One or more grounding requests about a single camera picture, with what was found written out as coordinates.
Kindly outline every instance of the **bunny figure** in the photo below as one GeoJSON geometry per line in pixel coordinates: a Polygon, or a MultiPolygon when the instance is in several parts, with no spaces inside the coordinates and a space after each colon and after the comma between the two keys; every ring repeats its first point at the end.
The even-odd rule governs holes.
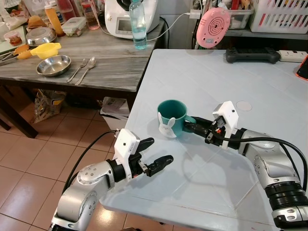
{"type": "Polygon", "coordinates": [[[172,117],[169,121],[168,124],[163,123],[162,119],[162,114],[158,112],[158,120],[159,120],[159,131],[162,133],[164,136],[168,138],[176,138],[176,135],[174,134],[172,127],[175,124],[175,118],[172,117]]]}

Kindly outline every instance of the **pink speaker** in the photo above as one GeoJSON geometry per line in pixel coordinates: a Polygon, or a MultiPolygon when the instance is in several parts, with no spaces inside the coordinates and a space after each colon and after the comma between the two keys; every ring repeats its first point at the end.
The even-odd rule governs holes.
{"type": "Polygon", "coordinates": [[[198,44],[205,48],[212,48],[219,44],[230,26],[230,18],[228,11],[221,7],[208,10],[199,23],[198,44]]]}

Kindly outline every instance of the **smartphone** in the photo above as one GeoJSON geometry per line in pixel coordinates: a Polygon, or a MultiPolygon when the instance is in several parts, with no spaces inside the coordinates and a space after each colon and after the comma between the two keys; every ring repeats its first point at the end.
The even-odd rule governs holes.
{"type": "Polygon", "coordinates": [[[300,65],[299,70],[296,73],[296,76],[304,80],[308,80],[308,55],[300,65]]]}

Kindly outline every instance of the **black controller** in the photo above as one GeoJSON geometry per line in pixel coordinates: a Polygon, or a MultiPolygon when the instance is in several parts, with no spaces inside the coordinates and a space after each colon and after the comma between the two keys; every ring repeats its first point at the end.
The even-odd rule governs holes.
{"type": "Polygon", "coordinates": [[[226,59],[231,64],[237,60],[267,60],[271,64],[275,64],[280,59],[280,54],[268,47],[262,49],[238,49],[232,47],[226,50],[226,59]]]}

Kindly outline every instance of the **appliance display screen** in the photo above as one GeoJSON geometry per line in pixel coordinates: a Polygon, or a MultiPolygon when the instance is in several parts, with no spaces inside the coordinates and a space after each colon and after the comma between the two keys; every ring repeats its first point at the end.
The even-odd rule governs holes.
{"type": "Polygon", "coordinates": [[[131,31],[130,20],[119,20],[118,30],[131,31]]]}

